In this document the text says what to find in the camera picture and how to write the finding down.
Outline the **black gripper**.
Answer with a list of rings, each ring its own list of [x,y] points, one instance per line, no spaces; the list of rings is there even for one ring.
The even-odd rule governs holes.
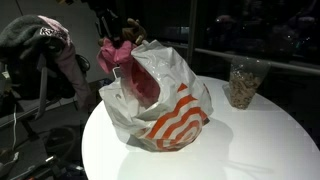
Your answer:
[[[95,12],[96,28],[101,38],[113,43],[122,41],[122,20],[117,12],[117,0],[88,0],[89,8]]]

